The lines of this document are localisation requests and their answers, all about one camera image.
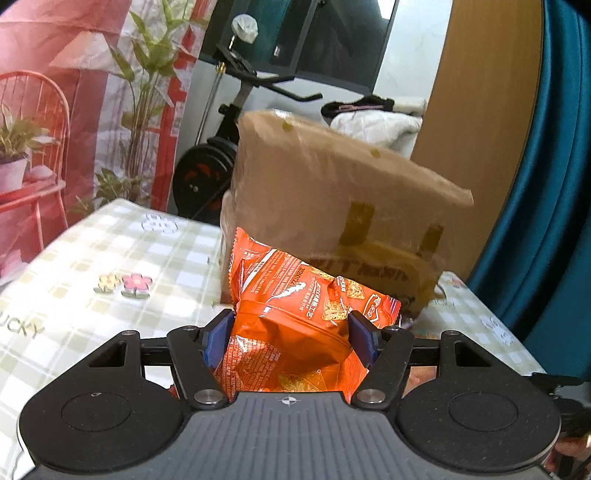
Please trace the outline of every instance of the white plastic bag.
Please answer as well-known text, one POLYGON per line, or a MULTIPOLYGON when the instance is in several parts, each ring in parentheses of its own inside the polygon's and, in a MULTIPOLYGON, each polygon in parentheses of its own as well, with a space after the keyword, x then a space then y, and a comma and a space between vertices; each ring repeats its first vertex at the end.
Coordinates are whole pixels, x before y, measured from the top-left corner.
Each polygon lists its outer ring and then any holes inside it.
POLYGON ((258 36, 258 25, 250 15, 237 15, 232 20, 232 31, 240 40, 252 43, 258 36))
POLYGON ((330 124, 331 129, 370 145, 392 148, 402 134, 416 134, 423 119, 404 113, 368 110, 341 113, 330 124))

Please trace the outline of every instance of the window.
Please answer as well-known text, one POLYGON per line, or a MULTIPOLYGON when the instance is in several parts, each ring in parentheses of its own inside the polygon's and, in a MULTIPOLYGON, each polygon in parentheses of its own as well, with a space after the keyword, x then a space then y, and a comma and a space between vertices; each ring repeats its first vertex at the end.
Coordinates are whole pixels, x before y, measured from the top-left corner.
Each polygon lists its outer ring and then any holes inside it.
POLYGON ((235 47, 262 72, 295 74, 371 93, 388 41, 397 0, 218 0, 202 58, 227 44, 231 20, 248 13, 259 35, 235 47))

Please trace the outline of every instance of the pink flower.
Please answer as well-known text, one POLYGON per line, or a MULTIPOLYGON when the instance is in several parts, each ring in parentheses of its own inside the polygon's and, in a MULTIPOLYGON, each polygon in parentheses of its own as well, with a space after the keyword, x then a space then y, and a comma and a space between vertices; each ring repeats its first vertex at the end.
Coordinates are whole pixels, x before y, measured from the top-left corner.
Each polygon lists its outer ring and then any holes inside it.
POLYGON ((148 290, 148 286, 152 284, 150 277, 144 277, 139 273, 132 273, 123 277, 123 286, 127 290, 148 290))

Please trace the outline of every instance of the cardboard box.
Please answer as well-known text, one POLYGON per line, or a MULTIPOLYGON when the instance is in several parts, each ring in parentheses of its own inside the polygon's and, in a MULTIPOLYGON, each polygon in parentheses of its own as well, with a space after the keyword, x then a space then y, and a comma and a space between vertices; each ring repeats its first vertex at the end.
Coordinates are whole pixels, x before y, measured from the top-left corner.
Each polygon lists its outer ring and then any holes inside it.
POLYGON ((222 202, 225 271, 240 226, 259 242, 401 300, 411 316, 434 297, 456 241, 456 213, 473 205, 469 190, 393 151, 283 112, 248 113, 239 130, 222 202))

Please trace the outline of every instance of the metal pole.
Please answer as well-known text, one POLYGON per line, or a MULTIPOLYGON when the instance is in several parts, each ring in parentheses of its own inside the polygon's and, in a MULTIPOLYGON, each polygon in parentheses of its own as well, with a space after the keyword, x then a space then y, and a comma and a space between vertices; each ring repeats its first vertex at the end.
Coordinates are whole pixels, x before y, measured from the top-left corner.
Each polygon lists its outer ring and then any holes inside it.
MULTIPOLYGON (((233 35, 230 39, 229 50, 232 49, 234 45, 234 41, 236 40, 236 35, 233 35)), ((195 138, 195 145, 198 145, 201 141, 201 136, 203 135, 203 130, 205 129, 205 122, 209 117, 209 111, 212 109, 213 101, 217 94, 217 89, 220 86, 220 82, 222 81, 223 74, 226 71, 226 64, 224 62, 220 62, 216 66, 216 77, 213 80, 212 89, 209 92, 209 97, 207 97, 207 103, 205 104, 205 109, 203 111, 203 116, 201 117, 201 123, 199 124, 199 130, 197 130, 197 137, 195 138)))

